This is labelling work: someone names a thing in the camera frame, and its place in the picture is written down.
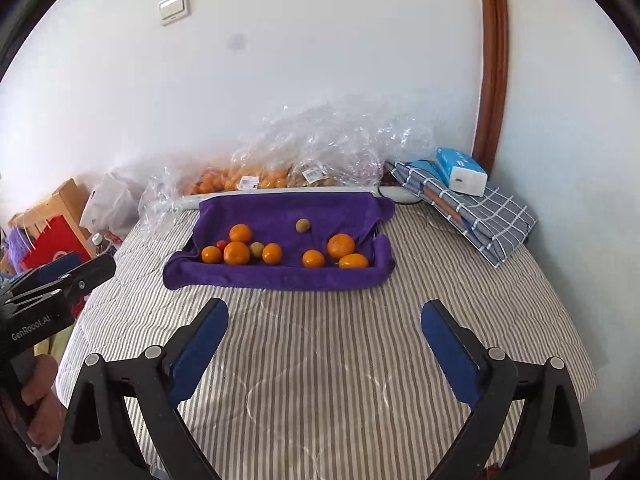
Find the mattress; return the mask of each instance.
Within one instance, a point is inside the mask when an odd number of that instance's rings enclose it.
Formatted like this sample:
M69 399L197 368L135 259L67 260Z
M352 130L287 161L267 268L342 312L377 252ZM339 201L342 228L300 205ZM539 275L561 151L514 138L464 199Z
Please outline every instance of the mattress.
M580 338L529 251L518 248L494 269L425 203L398 206L380 226L397 262L389 280L350 292L167 290L162 266L197 219L185 211L131 232L115 277L76 323L56 386L68 405L87 354L137 356L222 298L228 332L178 410L223 479L427 478L468 415L420 330L421 307L433 298L514 360L560 356L580 401L596 388ZM146 460L161 467L136 401L127 402ZM489 463L504 458L521 408L513 403Z

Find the person's hand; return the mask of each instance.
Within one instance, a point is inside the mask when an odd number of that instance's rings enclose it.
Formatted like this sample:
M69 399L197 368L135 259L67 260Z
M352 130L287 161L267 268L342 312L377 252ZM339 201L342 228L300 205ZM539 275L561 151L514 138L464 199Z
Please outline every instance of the person's hand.
M27 406L40 402L27 434L34 444L44 449L50 449L56 445L65 421L66 409L51 389L57 373L58 363L52 356L38 355L33 375L22 389L22 400ZM3 404L9 421L14 424L16 420L14 407L6 400Z

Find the light switch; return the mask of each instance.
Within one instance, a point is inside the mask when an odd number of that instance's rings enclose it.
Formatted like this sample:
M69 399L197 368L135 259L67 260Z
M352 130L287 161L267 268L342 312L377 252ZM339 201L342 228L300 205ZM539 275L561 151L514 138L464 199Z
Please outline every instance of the light switch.
M160 23L168 25L189 13L189 0L162 0L158 4Z

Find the round metal joint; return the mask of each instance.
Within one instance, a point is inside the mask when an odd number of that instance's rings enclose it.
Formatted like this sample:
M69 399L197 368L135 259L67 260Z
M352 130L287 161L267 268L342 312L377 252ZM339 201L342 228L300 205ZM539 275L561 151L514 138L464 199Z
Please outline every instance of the round metal joint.
M155 359L162 353L162 348L157 345L150 346L145 350L145 357L147 359Z
M98 354L89 354L84 360L84 364L87 366L93 366L100 360Z
M503 361L507 354L504 353L502 348L494 347L489 348L489 357L494 361Z
M564 361L559 357L552 357L549 359L549 364L556 370L562 370L564 368Z

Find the folded gray checkered bag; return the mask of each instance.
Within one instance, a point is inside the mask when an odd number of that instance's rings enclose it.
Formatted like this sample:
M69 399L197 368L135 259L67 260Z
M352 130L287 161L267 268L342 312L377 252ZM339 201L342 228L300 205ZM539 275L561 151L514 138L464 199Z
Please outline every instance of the folded gray checkered bag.
M519 198L501 193L499 187L487 184L482 197L465 195L448 189L428 171L404 162L387 162L386 166L402 187L433 205L494 267L524 242L538 221ZM433 196L444 200L460 218L427 196L425 187Z

